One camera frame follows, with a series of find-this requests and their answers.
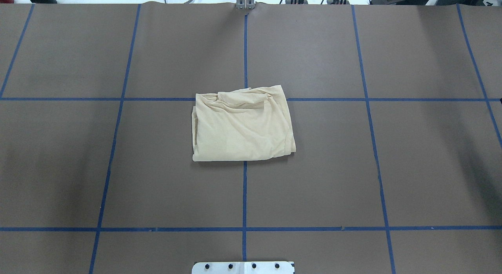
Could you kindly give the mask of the cream long sleeve shirt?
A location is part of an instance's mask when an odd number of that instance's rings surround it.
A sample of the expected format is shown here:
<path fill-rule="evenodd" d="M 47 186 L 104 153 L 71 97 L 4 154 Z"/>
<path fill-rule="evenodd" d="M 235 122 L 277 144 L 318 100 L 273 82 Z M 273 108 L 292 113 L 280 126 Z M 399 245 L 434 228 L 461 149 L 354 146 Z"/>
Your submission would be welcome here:
<path fill-rule="evenodd" d="M 296 152 L 280 85 L 197 94 L 191 120 L 195 162 L 268 160 Z"/>

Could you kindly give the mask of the aluminium frame post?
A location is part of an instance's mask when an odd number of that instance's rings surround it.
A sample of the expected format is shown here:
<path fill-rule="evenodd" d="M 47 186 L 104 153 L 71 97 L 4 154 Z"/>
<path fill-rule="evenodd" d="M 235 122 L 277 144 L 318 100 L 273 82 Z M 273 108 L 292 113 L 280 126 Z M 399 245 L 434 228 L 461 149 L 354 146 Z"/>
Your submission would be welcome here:
<path fill-rule="evenodd" d="M 255 6 L 255 0 L 236 0 L 236 8 L 239 10 L 254 9 Z"/>

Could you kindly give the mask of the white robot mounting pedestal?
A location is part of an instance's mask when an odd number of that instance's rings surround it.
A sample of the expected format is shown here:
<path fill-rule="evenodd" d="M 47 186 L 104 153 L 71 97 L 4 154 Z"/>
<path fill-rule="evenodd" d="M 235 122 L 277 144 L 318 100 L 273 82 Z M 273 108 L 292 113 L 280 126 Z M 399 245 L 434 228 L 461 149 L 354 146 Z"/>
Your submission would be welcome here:
<path fill-rule="evenodd" d="M 294 274 L 289 261 L 227 261 L 195 263 L 192 274 Z"/>

